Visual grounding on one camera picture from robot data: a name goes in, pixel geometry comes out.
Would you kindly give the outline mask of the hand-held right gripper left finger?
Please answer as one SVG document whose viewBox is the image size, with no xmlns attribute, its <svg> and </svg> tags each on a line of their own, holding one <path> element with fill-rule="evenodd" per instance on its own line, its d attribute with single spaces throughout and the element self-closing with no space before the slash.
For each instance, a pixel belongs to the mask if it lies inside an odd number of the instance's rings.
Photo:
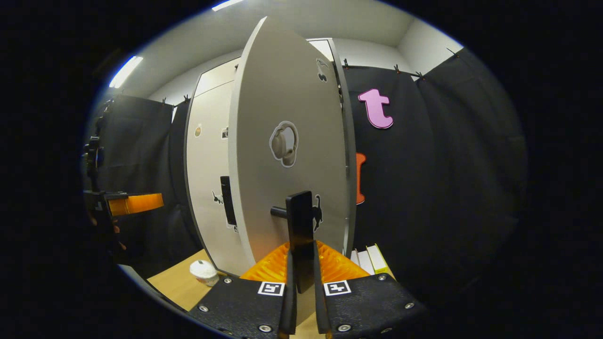
<svg viewBox="0 0 603 339">
<path fill-rule="evenodd" d="M 297 318 L 292 268 L 285 242 L 241 277 L 218 279 L 188 314 L 237 339 L 288 339 Z"/>
</svg>

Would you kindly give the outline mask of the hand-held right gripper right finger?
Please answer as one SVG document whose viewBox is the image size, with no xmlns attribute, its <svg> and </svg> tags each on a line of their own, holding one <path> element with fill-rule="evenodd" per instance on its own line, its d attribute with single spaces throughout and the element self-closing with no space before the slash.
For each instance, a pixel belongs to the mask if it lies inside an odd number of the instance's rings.
<svg viewBox="0 0 603 339">
<path fill-rule="evenodd" d="M 428 310 L 388 273 L 314 242 L 315 317 L 327 339 L 409 339 Z"/>
</svg>

